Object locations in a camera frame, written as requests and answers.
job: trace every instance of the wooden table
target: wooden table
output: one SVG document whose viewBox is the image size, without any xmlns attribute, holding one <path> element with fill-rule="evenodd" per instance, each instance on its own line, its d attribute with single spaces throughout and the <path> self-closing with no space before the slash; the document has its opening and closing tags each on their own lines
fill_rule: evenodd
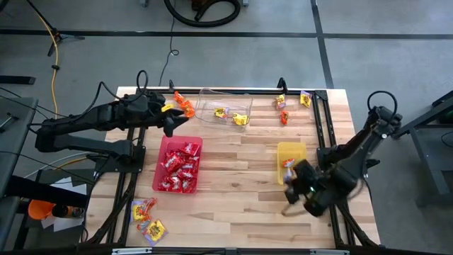
<svg viewBox="0 0 453 255">
<path fill-rule="evenodd" d="M 118 95 L 133 94 L 135 87 L 120 87 Z M 186 96 L 193 105 L 197 96 Z M 333 126 L 338 144 L 354 134 L 345 90 L 328 90 Z M 167 103 L 173 102 L 169 95 Z M 301 106 L 298 96 L 288 96 L 286 111 L 289 123 L 281 126 L 280 112 L 273 105 L 274 96 L 253 96 L 251 119 L 245 132 L 231 132 L 201 127 L 201 120 L 190 119 L 174 135 L 203 138 L 198 190 L 195 195 L 159 193 L 151 184 L 163 135 L 162 129 L 147 130 L 143 172 L 139 175 L 135 200 L 155 197 L 151 211 L 169 231 L 160 247 L 250 247 L 250 248 L 333 248 L 333 233 L 328 212 L 323 217 L 300 215 L 283 217 L 287 204 L 284 186 L 277 183 L 276 152 L 278 142 L 304 142 L 307 158 L 316 164 L 319 146 L 313 109 Z M 320 104 L 324 134 L 323 106 Z M 126 139 L 127 132 L 113 130 L 107 141 Z M 96 184 L 87 211 L 86 228 L 90 234 L 102 225 L 112 210 L 118 174 L 107 173 Z M 349 202 L 352 216 L 371 240 L 379 243 L 368 190 Z M 123 213 L 118 217 L 115 240 L 120 234 Z M 342 238 L 346 239 L 340 216 Z M 130 225 L 127 246 L 149 246 L 136 224 Z"/>
</svg>

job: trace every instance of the yellow plastic container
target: yellow plastic container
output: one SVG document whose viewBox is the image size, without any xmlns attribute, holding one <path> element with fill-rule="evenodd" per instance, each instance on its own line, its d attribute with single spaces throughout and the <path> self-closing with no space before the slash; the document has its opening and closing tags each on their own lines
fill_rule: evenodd
<svg viewBox="0 0 453 255">
<path fill-rule="evenodd" d="M 306 147 L 303 142 L 279 142 L 277 146 L 277 181 L 284 184 L 283 178 L 287 173 L 287 168 L 283 167 L 283 161 L 295 159 L 294 165 L 306 159 Z"/>
</svg>

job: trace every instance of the concrete floor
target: concrete floor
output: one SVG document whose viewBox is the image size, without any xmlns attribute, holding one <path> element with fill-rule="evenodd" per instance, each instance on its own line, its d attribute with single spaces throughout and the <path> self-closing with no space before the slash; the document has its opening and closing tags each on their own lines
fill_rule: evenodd
<svg viewBox="0 0 453 255">
<path fill-rule="evenodd" d="M 192 16 L 190 5 L 178 1 L 178 10 Z M 36 1 L 46 18 L 62 30 L 169 31 L 172 18 L 160 0 L 148 8 L 138 1 L 78 0 Z M 325 33 L 453 33 L 453 15 L 448 0 L 318 0 Z M 212 7 L 206 19 L 230 12 L 228 4 Z M 40 29 L 42 24 L 24 1 L 11 1 L 0 13 L 0 28 Z M 200 31 L 179 22 L 175 31 Z M 314 33 L 310 0 L 250 0 L 240 16 L 220 28 L 202 31 Z M 65 42 L 59 48 L 61 70 L 56 82 L 59 111 L 84 110 L 99 81 L 111 89 L 134 86 L 136 73 L 145 69 L 151 85 L 159 75 L 168 52 L 169 38 L 87 37 Z M 47 57 L 47 36 L 0 35 L 2 74 L 31 75 L 33 86 L 1 85 L 21 96 L 35 96 L 40 105 L 52 108 L 50 80 L 54 62 Z M 385 89 L 398 98 L 403 122 L 414 119 L 440 96 L 452 90 L 453 40 L 341 40 L 326 39 L 333 84 L 346 89 L 352 118 L 359 130 L 367 116 L 367 96 Z M 181 86 L 275 87 L 284 77 L 291 87 L 325 88 L 316 38 L 174 38 L 172 56 L 164 75 Z M 102 93 L 99 103 L 111 100 Z M 391 102 L 376 97 L 376 103 Z M 36 115 L 35 121 L 42 120 Z M 81 135 L 103 139 L 102 132 Z M 41 154 L 29 134 L 23 153 L 53 161 L 74 152 Z M 409 137 L 386 140 L 375 152 L 382 163 L 369 175 L 374 213 L 382 244 L 395 249 L 453 253 L 453 210 L 419 209 L 413 199 L 426 186 L 423 169 Z M 21 159 L 16 175 L 25 176 L 39 167 Z M 40 245 L 36 237 L 30 247 Z"/>
</svg>

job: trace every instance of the orange object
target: orange object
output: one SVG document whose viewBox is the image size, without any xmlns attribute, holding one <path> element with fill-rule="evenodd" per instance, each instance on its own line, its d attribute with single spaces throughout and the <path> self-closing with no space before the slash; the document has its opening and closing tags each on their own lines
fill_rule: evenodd
<svg viewBox="0 0 453 255">
<path fill-rule="evenodd" d="M 187 118 L 191 118 L 195 115 L 195 109 L 193 108 L 189 100 L 185 101 L 184 103 L 181 103 L 179 106 L 184 110 L 185 116 Z"/>
<path fill-rule="evenodd" d="M 28 205 L 28 215 L 34 220 L 44 220 L 52 214 L 55 204 L 41 200 L 32 200 Z"/>
<path fill-rule="evenodd" d="M 179 92 L 175 91 L 175 101 L 178 102 L 179 104 L 182 104 L 184 102 L 184 96 L 179 94 Z"/>
<path fill-rule="evenodd" d="M 280 113 L 280 121 L 283 123 L 283 125 L 288 124 L 288 118 L 289 118 L 289 113 L 285 110 L 282 110 Z"/>
</svg>

